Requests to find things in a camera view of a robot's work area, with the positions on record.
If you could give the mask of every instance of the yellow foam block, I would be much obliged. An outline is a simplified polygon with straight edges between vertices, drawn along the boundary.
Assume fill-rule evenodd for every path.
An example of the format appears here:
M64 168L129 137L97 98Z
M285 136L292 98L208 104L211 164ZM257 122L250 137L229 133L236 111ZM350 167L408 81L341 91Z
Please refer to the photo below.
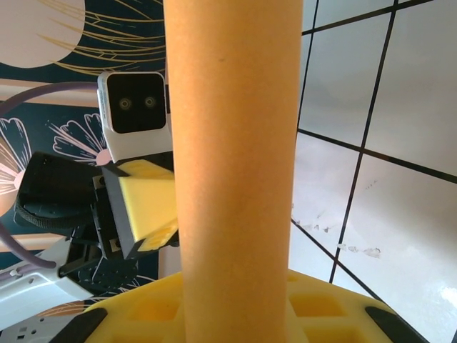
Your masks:
M175 274L96 303L88 311L103 307L108 316L86 343L185 343L182 286ZM394 313L375 299L289 271L287 343L391 343L368 306Z
M120 168L130 174L119 183L134 240L144 239L139 251L158 249L178 229L173 173L144 160Z

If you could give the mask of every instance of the orange cardboard tube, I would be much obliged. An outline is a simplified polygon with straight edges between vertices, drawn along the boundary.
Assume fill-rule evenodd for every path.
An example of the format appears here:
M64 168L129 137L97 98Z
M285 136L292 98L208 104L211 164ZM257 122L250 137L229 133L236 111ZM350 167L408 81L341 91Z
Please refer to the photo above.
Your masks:
M301 0L166 0L186 343L286 342Z

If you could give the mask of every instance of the floral wallpaper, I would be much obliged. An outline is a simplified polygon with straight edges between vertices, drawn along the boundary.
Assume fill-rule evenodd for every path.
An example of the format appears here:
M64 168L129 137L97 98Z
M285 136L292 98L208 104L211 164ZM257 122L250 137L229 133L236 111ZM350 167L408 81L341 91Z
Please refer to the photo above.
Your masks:
M7 28L0 34L0 95L12 82L29 88L33 82L96 82L103 71L164 74L161 0L6 0L0 23ZM15 235L35 233L15 224L12 211L35 151L96 166L111 160L97 108L27 103L0 118L0 220ZM14 262L0 253L0 269ZM156 254L139 269L132 286L156 279Z

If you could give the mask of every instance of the purple cable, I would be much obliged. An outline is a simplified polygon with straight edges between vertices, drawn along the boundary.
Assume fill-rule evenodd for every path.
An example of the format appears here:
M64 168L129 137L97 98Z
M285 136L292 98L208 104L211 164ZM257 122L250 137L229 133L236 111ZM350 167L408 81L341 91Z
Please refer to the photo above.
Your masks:
M33 89L28 89L17 95L12 96L3 103L0 104L0 117L5 116L12 109L18 105L24 103L27 100L36 98L41 95L55 93L58 91L69 91L76 89L91 89L97 90L96 82L61 82L58 84L47 84L45 86L39 86ZM5 243L5 245L11 250L11 252L16 255L18 258L23 261L27 261L30 265L22 267L22 272L28 272L34 268L47 268L53 269L56 267L56 262L47 261L45 259L40 259L39 257L33 255L29 250L25 249L20 245L8 232L6 227L0 223L0 240ZM8 279L10 277L9 272L3 272L0 274L0 280Z

